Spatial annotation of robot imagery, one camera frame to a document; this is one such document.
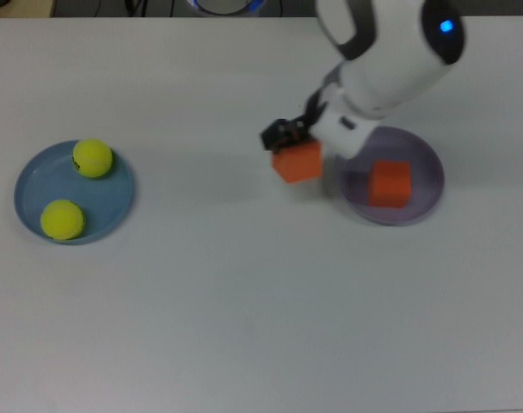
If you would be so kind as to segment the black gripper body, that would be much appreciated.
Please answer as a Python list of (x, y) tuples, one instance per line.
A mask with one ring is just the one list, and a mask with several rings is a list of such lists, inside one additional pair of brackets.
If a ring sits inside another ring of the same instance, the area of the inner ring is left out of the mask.
[(305, 115), (299, 116), (286, 123), (286, 136), (289, 140), (310, 140), (311, 128), (317, 123), (317, 119)]

